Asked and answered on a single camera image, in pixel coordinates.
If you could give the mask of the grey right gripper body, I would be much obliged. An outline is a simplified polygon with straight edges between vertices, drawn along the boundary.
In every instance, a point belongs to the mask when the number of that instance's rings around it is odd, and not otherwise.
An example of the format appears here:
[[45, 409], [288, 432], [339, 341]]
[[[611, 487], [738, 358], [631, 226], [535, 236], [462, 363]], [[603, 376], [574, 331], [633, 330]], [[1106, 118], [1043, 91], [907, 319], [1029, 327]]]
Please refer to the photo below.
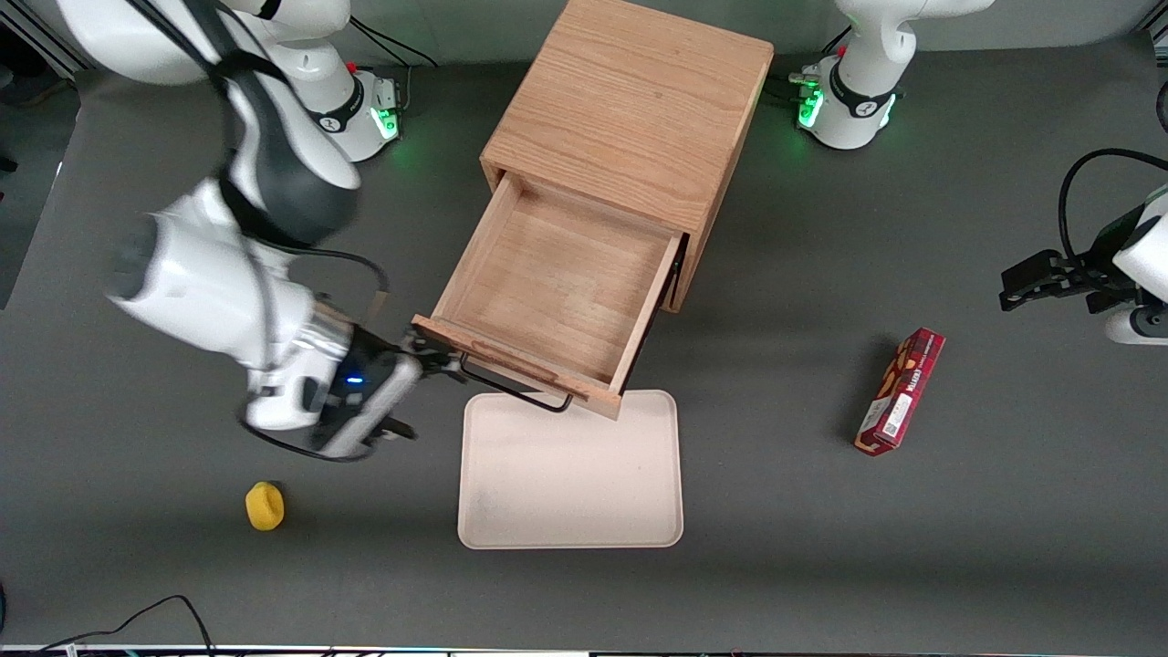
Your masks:
[[325, 458], [363, 456], [368, 440], [391, 419], [392, 408], [423, 373], [420, 358], [413, 355], [380, 355], [363, 364], [345, 360], [312, 427], [313, 452]]

